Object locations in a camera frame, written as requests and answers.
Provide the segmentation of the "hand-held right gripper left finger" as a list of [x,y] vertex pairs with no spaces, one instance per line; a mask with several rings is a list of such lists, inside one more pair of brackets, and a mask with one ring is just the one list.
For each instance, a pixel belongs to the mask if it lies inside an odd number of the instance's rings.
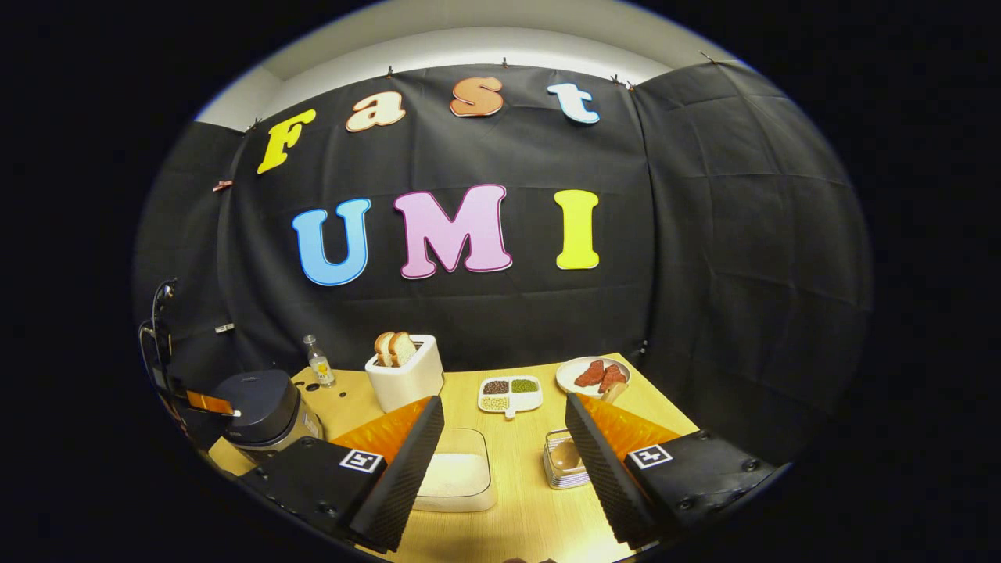
[[443,425],[440,397],[426,396],[335,441],[298,439],[239,487],[332,540],[396,551]]

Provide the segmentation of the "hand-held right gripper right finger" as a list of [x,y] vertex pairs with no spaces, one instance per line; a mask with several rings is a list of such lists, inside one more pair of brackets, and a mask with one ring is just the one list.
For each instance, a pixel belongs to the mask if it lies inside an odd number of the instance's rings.
[[565,423],[616,540],[632,548],[727,519],[783,474],[714,432],[682,436],[580,393],[566,398]]

